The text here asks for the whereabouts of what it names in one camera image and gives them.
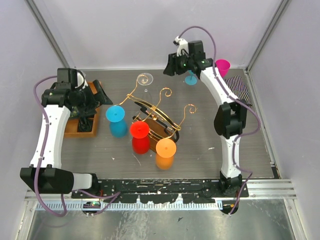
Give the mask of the clear champagne flute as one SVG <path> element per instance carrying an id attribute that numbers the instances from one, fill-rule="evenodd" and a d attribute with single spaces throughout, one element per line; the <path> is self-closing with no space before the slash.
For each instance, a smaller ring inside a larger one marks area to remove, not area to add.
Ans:
<path id="1" fill-rule="evenodd" d="M 144 87 L 144 92 L 148 92 L 148 86 L 153 83 L 154 77 L 147 72 L 141 73 L 137 76 L 136 81 L 139 85 Z"/>

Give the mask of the pink wine glass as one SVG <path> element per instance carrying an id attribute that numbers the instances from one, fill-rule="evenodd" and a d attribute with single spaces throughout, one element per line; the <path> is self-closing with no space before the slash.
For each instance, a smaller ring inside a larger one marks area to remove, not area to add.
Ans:
<path id="1" fill-rule="evenodd" d="M 226 59 L 218 59 L 215 62 L 216 67 L 218 68 L 220 76 L 223 78 L 228 74 L 228 71 L 231 67 L 231 64 Z"/>

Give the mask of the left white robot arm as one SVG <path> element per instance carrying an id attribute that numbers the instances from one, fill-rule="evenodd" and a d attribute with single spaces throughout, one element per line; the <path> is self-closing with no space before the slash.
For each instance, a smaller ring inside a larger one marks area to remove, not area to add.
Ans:
<path id="1" fill-rule="evenodd" d="M 82 190 L 88 198 L 95 198 L 100 193 L 97 176 L 62 169 L 62 144 L 73 111 L 77 112 L 76 128 L 84 134 L 94 128 L 97 109 L 113 102 L 100 81 L 94 80 L 91 88 L 80 70 L 58 68 L 55 79 L 41 97 L 36 97 L 42 111 L 41 130 L 30 165 L 21 168 L 20 178 L 35 193 L 69 194 Z"/>

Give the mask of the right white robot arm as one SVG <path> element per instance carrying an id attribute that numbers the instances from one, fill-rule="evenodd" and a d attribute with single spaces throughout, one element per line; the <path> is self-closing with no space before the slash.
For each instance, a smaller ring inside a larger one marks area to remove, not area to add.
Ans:
<path id="1" fill-rule="evenodd" d="M 246 126 L 247 109 L 239 103 L 237 96 L 223 80 L 218 65 L 206 57 L 202 41 L 188 42 L 176 37 L 173 43 L 177 51 L 169 54 L 163 73 L 174 76 L 192 71 L 216 101 L 218 110 L 213 126 L 220 136 L 222 146 L 219 191 L 223 196 L 231 197 L 242 186 L 242 172 L 239 169 L 240 139 Z"/>

